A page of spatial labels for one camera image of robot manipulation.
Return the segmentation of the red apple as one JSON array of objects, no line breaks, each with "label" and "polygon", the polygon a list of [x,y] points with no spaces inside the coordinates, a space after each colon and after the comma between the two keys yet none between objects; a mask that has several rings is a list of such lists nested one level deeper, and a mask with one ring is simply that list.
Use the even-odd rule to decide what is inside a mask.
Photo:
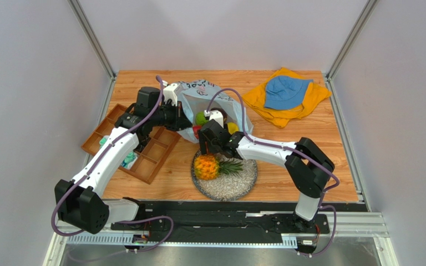
[{"label": "red apple", "polygon": [[194,137],[198,140],[199,139],[199,131],[201,130],[202,126],[201,125],[195,125],[192,127],[193,133],[194,133]]}]

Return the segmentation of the yellow green lemon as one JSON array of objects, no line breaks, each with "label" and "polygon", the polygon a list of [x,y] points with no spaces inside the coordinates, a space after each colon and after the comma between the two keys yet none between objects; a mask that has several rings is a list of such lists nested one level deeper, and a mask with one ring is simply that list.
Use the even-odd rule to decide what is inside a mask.
[{"label": "yellow green lemon", "polygon": [[231,135],[239,131],[239,127],[234,122],[228,122],[226,125],[227,130]]}]

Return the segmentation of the green apple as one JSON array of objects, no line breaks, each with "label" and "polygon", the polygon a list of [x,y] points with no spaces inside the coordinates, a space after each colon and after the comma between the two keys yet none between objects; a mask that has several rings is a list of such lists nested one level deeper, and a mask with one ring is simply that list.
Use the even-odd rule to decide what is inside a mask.
[{"label": "green apple", "polygon": [[207,122],[209,121],[208,118],[205,117],[204,112],[201,111],[199,113],[196,114],[195,116],[195,124],[197,126],[203,126],[205,125]]}]

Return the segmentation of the orange pineapple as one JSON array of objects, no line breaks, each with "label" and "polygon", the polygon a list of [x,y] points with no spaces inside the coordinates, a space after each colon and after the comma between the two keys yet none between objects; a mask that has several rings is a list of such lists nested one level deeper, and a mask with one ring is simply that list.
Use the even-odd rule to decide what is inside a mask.
[{"label": "orange pineapple", "polygon": [[238,175],[243,170],[242,162],[226,160],[216,155],[200,155],[193,160],[194,174],[200,180],[215,180],[221,175]]}]

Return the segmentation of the light blue plastic bag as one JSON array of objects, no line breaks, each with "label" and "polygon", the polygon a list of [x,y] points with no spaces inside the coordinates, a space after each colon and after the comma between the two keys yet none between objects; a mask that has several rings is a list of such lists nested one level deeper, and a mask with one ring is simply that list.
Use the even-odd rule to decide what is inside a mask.
[{"label": "light blue plastic bag", "polygon": [[[179,82],[182,85],[182,90],[178,94],[178,100],[182,103],[182,108],[187,118],[192,122],[192,127],[195,126],[195,116],[197,113],[211,108],[222,108],[228,118],[224,121],[224,128],[227,129],[228,122],[234,122],[240,131],[252,133],[253,124],[249,117],[242,112],[245,111],[245,104],[241,104],[236,99],[232,98],[225,92],[218,93],[221,88],[207,80],[197,80],[188,82]],[[198,144],[199,140],[194,137],[191,128],[179,131],[185,140],[194,144]]]}]

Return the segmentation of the dark purple fruit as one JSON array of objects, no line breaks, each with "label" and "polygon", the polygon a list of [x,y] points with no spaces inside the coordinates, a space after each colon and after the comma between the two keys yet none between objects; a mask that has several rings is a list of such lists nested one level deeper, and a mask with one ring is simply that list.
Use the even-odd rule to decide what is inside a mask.
[{"label": "dark purple fruit", "polygon": [[219,111],[222,114],[223,120],[226,121],[228,118],[227,112],[222,108],[211,108],[210,111]]}]

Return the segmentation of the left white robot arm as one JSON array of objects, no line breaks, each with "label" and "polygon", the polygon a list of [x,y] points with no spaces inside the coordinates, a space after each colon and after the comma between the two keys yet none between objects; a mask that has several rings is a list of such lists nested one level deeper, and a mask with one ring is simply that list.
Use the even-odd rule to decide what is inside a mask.
[{"label": "left white robot arm", "polygon": [[107,199],[101,196],[115,171],[139,145],[145,145],[154,127],[176,132],[192,123],[182,109],[176,92],[179,83],[161,89],[142,87],[136,102],[122,113],[105,144],[93,159],[70,181],[60,180],[55,188],[56,207],[51,216],[53,230],[61,236],[56,220],[66,222],[79,232],[97,234],[106,224],[130,222],[139,204],[134,199]]}]

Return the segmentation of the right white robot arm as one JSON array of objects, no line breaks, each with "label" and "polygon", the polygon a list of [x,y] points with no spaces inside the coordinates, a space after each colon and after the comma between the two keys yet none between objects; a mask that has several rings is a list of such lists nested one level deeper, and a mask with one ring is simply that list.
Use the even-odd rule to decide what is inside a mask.
[{"label": "right white robot arm", "polygon": [[262,161],[285,168],[300,192],[296,216],[307,222],[314,220],[335,166],[311,139],[277,142],[241,131],[230,134],[214,120],[203,125],[197,135],[202,154],[221,154],[226,158]]}]

